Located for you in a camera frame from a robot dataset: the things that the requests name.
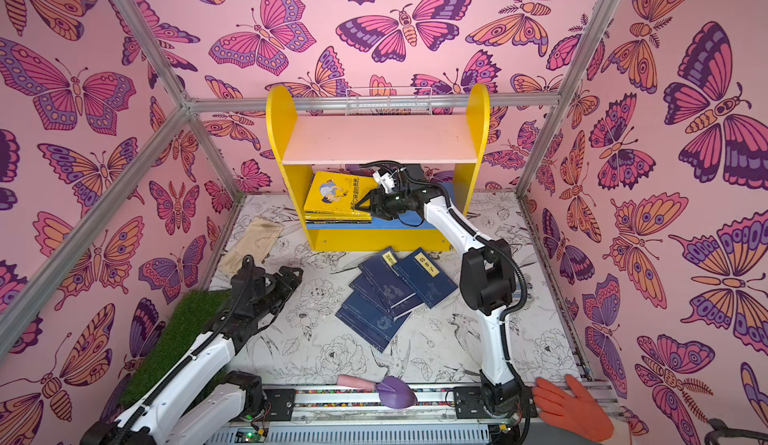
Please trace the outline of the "yellow cartoon book bottom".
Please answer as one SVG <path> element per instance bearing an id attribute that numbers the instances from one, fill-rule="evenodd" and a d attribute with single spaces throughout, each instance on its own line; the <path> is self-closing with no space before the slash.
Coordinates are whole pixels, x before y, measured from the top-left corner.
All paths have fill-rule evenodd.
<path id="1" fill-rule="evenodd" d="M 378 187 L 371 177 L 319 171 L 313 176 L 303 210 L 307 218 L 369 220 L 371 215 L 355 208 Z"/>

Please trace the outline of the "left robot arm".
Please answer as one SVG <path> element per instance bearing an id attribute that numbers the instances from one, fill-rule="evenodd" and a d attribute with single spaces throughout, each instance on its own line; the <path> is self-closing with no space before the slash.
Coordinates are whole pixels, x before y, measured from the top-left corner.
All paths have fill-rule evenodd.
<path id="1" fill-rule="evenodd" d="M 190 348 L 134 405 L 113 421 L 96 422 L 82 444 L 203 444 L 229 421 L 266 412 L 263 381 L 234 371 L 198 396 L 249 340 L 265 331 L 303 281 L 304 271 L 282 266 L 268 273 L 250 255 L 231 278 L 230 300 Z"/>

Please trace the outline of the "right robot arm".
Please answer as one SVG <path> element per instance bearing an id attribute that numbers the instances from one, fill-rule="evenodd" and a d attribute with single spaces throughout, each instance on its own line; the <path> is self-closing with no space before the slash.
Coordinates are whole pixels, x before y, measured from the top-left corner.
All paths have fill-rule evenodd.
<path id="1" fill-rule="evenodd" d="M 444 185 L 429 182 L 418 164 L 384 160 L 364 163 L 374 170 L 377 188 L 357 206 L 374 217 L 398 219 L 413 211 L 439 231 L 461 255 L 459 291 L 478 314 L 481 331 L 481 396 L 488 412 L 531 416 L 530 388 L 515 369 L 506 319 L 524 308 L 528 285 L 509 244 L 477 229 L 458 210 Z"/>

